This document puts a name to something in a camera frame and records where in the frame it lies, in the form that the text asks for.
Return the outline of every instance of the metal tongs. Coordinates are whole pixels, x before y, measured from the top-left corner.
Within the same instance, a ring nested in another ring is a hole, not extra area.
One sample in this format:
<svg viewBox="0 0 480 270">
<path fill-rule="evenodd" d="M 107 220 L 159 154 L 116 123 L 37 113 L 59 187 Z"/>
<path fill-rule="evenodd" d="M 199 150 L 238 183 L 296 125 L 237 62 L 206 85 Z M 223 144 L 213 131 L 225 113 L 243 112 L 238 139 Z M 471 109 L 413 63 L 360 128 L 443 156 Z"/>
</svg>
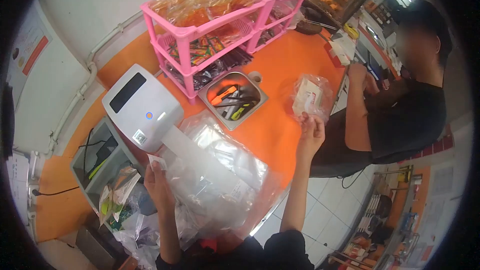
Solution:
<svg viewBox="0 0 480 270">
<path fill-rule="evenodd" d="M 336 27 L 331 26 L 331 25 L 327 25 L 327 24 L 325 24 L 325 23 L 315 22 L 315 21 L 308 20 L 308 19 L 305 20 L 305 22 L 310 23 L 310 24 L 320 25 L 320 26 L 322 26 L 322 27 L 325 27 L 325 28 L 328 28 L 328 29 L 331 29 L 331 30 L 337 30 Z"/>
</svg>

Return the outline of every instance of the white tiled floor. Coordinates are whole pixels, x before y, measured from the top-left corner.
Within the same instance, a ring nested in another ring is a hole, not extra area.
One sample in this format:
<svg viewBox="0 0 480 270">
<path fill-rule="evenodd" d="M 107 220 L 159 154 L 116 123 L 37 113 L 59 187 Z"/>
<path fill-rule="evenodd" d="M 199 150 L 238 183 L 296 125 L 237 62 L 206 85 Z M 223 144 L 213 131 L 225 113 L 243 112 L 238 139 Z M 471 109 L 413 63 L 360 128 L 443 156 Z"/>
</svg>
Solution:
<svg viewBox="0 0 480 270">
<path fill-rule="evenodd" d="M 367 193 L 371 188 L 370 178 L 376 171 L 375 165 L 367 167 L 363 173 L 355 173 L 344 180 L 338 178 L 310 178 L 307 194 L 303 237 L 305 250 L 310 262 L 318 266 L 334 250 L 339 249 L 357 217 Z M 267 219 L 254 237 L 263 246 L 273 234 L 279 232 L 285 209 L 285 198 L 273 215 Z"/>
</svg>

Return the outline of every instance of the printed label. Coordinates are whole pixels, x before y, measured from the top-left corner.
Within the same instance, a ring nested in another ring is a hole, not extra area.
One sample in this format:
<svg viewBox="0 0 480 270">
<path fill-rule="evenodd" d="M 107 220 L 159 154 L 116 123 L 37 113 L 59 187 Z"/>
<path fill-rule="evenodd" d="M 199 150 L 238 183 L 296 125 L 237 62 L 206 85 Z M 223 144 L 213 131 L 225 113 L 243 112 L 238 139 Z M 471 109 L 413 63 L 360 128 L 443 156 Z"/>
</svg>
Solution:
<svg viewBox="0 0 480 270">
<path fill-rule="evenodd" d="M 241 201 L 245 193 L 250 187 L 243 180 L 239 180 L 237 184 L 233 187 L 232 193 L 230 194 L 233 198 L 238 201 Z"/>
<path fill-rule="evenodd" d="M 157 161 L 160 164 L 160 168 L 162 168 L 162 170 L 167 171 L 167 162 L 164 159 L 151 154 L 148 155 L 148 158 L 152 159 L 153 161 Z"/>
<path fill-rule="evenodd" d="M 140 144 L 140 146 L 142 146 L 145 143 L 145 141 L 147 141 L 147 137 L 140 129 L 137 130 L 137 132 L 133 135 L 132 138 L 133 140 L 135 140 L 135 142 Z"/>
</svg>

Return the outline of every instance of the orange counter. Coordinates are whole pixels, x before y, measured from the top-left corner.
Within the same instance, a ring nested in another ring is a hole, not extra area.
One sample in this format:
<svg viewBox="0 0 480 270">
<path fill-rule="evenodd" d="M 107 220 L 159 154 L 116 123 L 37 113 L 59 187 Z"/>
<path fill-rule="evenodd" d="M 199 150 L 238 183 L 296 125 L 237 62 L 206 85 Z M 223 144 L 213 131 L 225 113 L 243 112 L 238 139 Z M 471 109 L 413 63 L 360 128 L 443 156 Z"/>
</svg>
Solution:
<svg viewBox="0 0 480 270">
<path fill-rule="evenodd" d="M 288 185 L 293 176 L 295 150 L 300 136 L 300 126 L 286 115 L 284 109 L 294 82 L 302 73 L 320 75 L 330 82 L 333 94 L 336 94 L 343 77 L 344 68 L 334 67 L 324 49 L 325 43 L 319 35 L 307 36 L 289 31 L 256 52 L 253 61 L 243 67 L 243 71 L 258 71 L 262 74 L 260 88 L 269 99 L 234 131 L 230 132 L 223 127 L 225 133 L 267 163 L 271 171 L 281 173 L 283 187 Z M 147 32 L 115 55 L 99 70 L 97 78 L 108 90 L 135 63 L 151 73 L 159 70 L 159 62 Z M 178 99 L 184 109 L 185 118 L 206 108 L 198 98 L 195 105 L 190 105 L 169 78 L 160 75 L 158 79 Z M 53 193 L 75 187 L 70 162 L 78 146 L 87 138 L 88 131 L 105 116 L 106 112 L 101 103 L 105 93 L 106 91 L 87 111 L 63 156 L 54 156 L 45 162 L 40 179 L 40 192 Z M 75 231 L 92 212 L 78 189 L 56 196 L 39 197 L 36 217 L 38 240 L 46 241 Z"/>
</svg>

